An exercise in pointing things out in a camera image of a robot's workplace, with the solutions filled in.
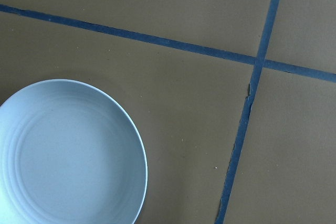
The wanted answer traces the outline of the blue plate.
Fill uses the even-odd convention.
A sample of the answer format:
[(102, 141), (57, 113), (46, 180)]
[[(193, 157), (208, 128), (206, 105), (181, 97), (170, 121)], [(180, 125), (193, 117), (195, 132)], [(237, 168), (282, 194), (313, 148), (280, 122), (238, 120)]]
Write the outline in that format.
[(1, 223), (135, 223), (147, 183), (138, 130), (101, 90), (46, 80), (1, 105)]

